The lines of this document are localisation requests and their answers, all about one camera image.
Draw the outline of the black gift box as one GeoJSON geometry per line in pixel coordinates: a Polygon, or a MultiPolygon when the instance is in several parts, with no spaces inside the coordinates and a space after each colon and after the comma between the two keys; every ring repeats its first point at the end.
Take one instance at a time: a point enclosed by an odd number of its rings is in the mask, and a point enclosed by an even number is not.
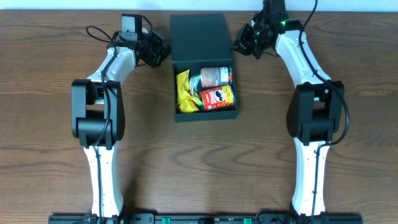
{"type": "MultiPolygon", "coordinates": [[[[222,13],[216,14],[176,14],[170,16],[171,59],[174,77],[174,90],[177,91],[179,73],[189,70],[190,76],[200,74],[204,67],[234,68],[228,23],[222,13]]],[[[234,104],[224,108],[205,111],[201,108],[194,113],[182,113],[177,106],[174,94],[176,122],[209,121],[235,119],[239,114],[236,74],[232,76],[231,89],[234,104]]]]}

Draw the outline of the green snack packet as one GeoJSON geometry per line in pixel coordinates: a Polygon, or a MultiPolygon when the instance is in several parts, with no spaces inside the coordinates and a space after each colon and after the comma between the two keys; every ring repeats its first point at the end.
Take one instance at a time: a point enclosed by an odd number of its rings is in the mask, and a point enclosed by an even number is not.
{"type": "Polygon", "coordinates": [[[197,106],[202,106],[203,102],[198,93],[198,84],[201,81],[200,75],[192,76],[190,79],[190,94],[192,95],[192,99],[197,106]]]}

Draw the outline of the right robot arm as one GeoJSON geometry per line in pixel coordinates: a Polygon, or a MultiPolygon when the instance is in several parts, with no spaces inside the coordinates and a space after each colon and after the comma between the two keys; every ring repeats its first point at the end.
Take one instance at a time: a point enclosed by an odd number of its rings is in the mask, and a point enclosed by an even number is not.
{"type": "Polygon", "coordinates": [[[344,85],[323,71],[307,42],[305,27],[298,19],[289,18],[284,1],[264,0],[262,10],[239,31],[232,49],[259,59],[272,48],[285,63],[295,87],[286,115],[297,154],[292,207],[299,217],[315,218],[325,212],[326,155],[331,146],[342,141],[333,139],[342,116],[345,126],[341,135],[346,136],[349,112],[344,85]]]}

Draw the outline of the red Pringles can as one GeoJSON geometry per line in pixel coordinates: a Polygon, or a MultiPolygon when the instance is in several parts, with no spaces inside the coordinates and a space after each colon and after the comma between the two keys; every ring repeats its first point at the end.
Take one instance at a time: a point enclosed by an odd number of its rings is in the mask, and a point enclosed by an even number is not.
{"type": "Polygon", "coordinates": [[[230,85],[203,90],[200,96],[205,111],[212,111],[234,105],[234,93],[230,85]]]}

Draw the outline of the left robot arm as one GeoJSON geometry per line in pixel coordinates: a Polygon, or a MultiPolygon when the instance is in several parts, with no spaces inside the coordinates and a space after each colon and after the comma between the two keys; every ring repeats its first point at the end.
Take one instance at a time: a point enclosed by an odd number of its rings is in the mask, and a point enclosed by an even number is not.
{"type": "Polygon", "coordinates": [[[88,159],[91,214],[98,222],[118,218],[124,205],[118,174],[118,147],[125,129],[121,87],[140,60],[154,68],[170,53],[170,46],[154,31],[117,31],[107,42],[99,68],[71,86],[72,133],[88,159]]]}

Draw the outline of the yellow snack packet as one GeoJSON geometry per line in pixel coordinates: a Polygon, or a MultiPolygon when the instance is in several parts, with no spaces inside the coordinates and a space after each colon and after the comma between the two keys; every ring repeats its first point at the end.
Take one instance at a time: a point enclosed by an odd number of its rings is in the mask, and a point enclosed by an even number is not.
{"type": "Polygon", "coordinates": [[[190,94],[189,73],[190,70],[186,70],[176,76],[178,106],[181,105],[185,100],[192,99],[192,95],[190,94]]]}

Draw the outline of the orange-yellow snack packet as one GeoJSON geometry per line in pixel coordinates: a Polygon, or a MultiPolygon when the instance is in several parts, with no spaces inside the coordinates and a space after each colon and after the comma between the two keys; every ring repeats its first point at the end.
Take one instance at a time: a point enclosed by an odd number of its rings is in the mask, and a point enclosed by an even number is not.
{"type": "Polygon", "coordinates": [[[182,113],[194,113],[199,111],[194,101],[188,98],[185,99],[182,103],[180,103],[178,108],[182,113]]]}

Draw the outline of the silver Pringles can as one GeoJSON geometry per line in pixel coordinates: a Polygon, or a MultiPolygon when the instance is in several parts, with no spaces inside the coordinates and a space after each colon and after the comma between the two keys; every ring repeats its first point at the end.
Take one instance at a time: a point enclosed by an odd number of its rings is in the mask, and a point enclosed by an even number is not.
{"type": "Polygon", "coordinates": [[[233,82],[231,67],[203,67],[200,75],[202,88],[214,88],[233,82]]]}

